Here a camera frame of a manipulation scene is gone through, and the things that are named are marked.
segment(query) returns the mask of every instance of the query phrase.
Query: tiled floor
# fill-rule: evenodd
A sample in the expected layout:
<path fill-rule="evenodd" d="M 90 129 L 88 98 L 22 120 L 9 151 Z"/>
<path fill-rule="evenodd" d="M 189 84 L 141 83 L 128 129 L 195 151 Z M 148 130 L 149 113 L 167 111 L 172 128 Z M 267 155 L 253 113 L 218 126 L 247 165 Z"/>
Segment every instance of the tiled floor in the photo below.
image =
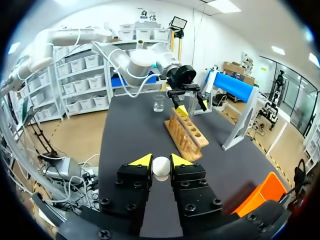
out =
<path fill-rule="evenodd" d="M 230 104 L 232 104 L 240 112 L 242 112 L 245 108 L 245 103 L 243 102 L 233 103 L 230 101 Z M 238 113 L 229 107 L 225 108 L 225 112 L 228 113 L 228 115 L 224 113 L 221 113 L 221 114 L 224 115 L 232 123 L 234 123 L 234 121 L 231 119 L 231 117 L 234 119 L 237 119 L 239 117 Z M 270 131 L 269 130 L 270 123 L 265 118 L 261 117 L 258 119 L 258 123 L 265 124 L 265 127 L 263 128 L 263 132 L 257 131 L 256 133 L 255 130 L 252 130 L 250 132 L 250 135 L 254 136 L 255 139 L 262 145 L 264 149 L 268 150 L 271 144 L 273 143 L 274 139 L 277 137 L 280 129 L 282 128 L 282 125 L 284 123 L 283 121 L 284 121 L 283 119 L 279 118 L 273 130 Z M 304 159 L 305 161 L 307 159 L 304 153 L 303 141 L 304 141 L 304 137 L 291 123 L 289 123 L 285 128 L 281 138 L 277 142 L 276 146 L 270 152 L 270 156 L 277 162 L 277 164 L 283 170 L 283 172 L 285 173 L 286 177 L 289 179 L 289 182 L 292 185 L 294 185 L 295 167 L 299 164 L 300 159 Z M 259 149 L 261 149 L 263 153 L 265 153 L 258 144 L 256 145 Z M 272 164 L 274 164 L 274 161 L 270 157 L 267 157 L 267 159 Z"/>
<path fill-rule="evenodd" d="M 242 111 L 244 108 L 244 103 L 236 103 L 234 106 Z M 234 121 L 232 121 L 230 117 L 235 119 L 238 118 L 238 114 L 231 108 L 227 107 L 225 112 L 228 113 L 228 116 L 224 113 L 221 114 L 223 114 L 233 123 Z M 60 156 L 72 157 L 78 163 L 81 163 L 91 156 L 100 153 L 102 135 L 107 114 L 107 111 L 87 113 L 72 116 L 71 119 L 67 119 L 65 117 L 64 121 L 54 120 L 44 122 L 40 126 L 43 129 L 45 136 L 48 138 L 52 146 L 59 152 Z M 272 131 L 269 130 L 269 123 L 264 118 L 259 119 L 259 123 L 266 124 L 266 127 L 263 129 L 265 136 L 262 136 L 263 134 L 261 132 L 259 134 L 259 132 L 256 133 L 255 131 L 251 131 L 250 134 L 257 139 L 263 148 L 268 150 L 279 130 L 281 129 L 282 122 L 279 120 Z M 44 148 L 39 144 L 37 138 L 34 135 L 31 135 L 31 138 L 32 141 L 26 138 L 28 148 L 33 149 L 32 142 L 34 142 L 37 149 L 40 152 L 44 152 Z M 304 138 L 296 130 L 296 128 L 293 125 L 288 124 L 282 137 L 270 153 L 271 157 L 285 172 L 285 175 L 291 184 L 294 183 L 294 168 L 298 165 L 301 158 L 306 158 L 303 149 L 303 140 Z M 30 151 L 28 151 L 28 154 L 32 156 L 34 159 L 34 164 L 37 165 L 37 155 Z M 92 166 L 98 166 L 99 157 L 96 156 L 94 159 L 92 159 L 92 161 L 90 161 L 90 163 Z M 17 164 L 14 167 L 14 171 L 31 190 L 33 187 L 32 183 L 24 179 Z"/>

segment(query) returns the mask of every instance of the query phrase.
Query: blue cylinder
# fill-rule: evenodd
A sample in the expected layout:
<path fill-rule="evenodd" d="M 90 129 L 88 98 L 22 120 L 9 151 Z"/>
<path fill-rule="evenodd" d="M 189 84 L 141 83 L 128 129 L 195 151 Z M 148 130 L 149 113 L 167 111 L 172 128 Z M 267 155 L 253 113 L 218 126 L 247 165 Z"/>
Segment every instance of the blue cylinder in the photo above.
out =
<path fill-rule="evenodd" d="M 231 95 L 236 96 L 238 99 L 241 99 L 245 103 L 248 102 L 252 89 L 254 88 L 253 86 L 243 81 L 222 74 L 220 72 L 216 74 L 213 85 Z"/>

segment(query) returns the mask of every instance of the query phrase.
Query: black table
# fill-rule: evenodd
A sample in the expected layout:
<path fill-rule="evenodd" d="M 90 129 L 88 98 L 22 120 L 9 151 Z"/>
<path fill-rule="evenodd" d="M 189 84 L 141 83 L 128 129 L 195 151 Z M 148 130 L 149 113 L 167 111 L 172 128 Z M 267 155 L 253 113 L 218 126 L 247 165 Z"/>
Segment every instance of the black table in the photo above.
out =
<path fill-rule="evenodd" d="M 143 93 L 137 98 L 112 98 L 101 143 L 100 199 L 108 198 L 122 164 L 131 163 L 149 153 L 154 158 L 169 157 L 172 153 L 180 155 L 164 125 L 174 105 L 166 98 L 164 111 L 154 112 L 155 94 L 164 93 Z M 232 205 L 235 199 L 239 201 L 241 198 L 242 202 L 250 192 L 242 196 L 239 193 L 243 193 L 248 186 L 252 191 L 252 187 L 261 184 L 269 172 L 278 175 L 277 170 L 247 137 L 228 151 L 221 148 L 234 126 L 220 113 L 214 111 L 196 115 L 192 121 L 209 141 L 209 145 L 201 150 L 203 157 L 196 162 L 204 167 L 207 182 L 224 204 Z M 140 235 L 162 238 L 182 236 L 169 180 L 159 182 L 153 179 Z"/>

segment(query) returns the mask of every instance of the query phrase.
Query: sign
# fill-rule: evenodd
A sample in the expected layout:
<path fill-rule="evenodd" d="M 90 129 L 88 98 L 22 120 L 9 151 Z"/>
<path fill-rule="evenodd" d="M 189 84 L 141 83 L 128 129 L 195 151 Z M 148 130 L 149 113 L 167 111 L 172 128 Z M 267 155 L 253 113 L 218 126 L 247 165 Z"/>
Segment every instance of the sign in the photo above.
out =
<path fill-rule="evenodd" d="M 140 19 L 145 19 L 151 22 L 155 22 L 157 21 L 157 14 L 154 11 L 149 11 L 147 9 L 144 8 L 138 8 L 138 10 L 140 11 Z"/>

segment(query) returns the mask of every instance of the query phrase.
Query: wooden test tube rack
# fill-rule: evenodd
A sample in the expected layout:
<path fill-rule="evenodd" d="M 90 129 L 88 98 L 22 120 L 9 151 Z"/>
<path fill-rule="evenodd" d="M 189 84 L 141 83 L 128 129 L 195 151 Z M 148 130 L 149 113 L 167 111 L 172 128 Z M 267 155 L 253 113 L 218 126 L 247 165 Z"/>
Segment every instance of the wooden test tube rack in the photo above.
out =
<path fill-rule="evenodd" d="M 164 121 L 176 147 L 185 160 L 193 162 L 202 157 L 201 148 L 209 144 L 189 117 L 177 112 L 174 108 L 170 120 Z"/>

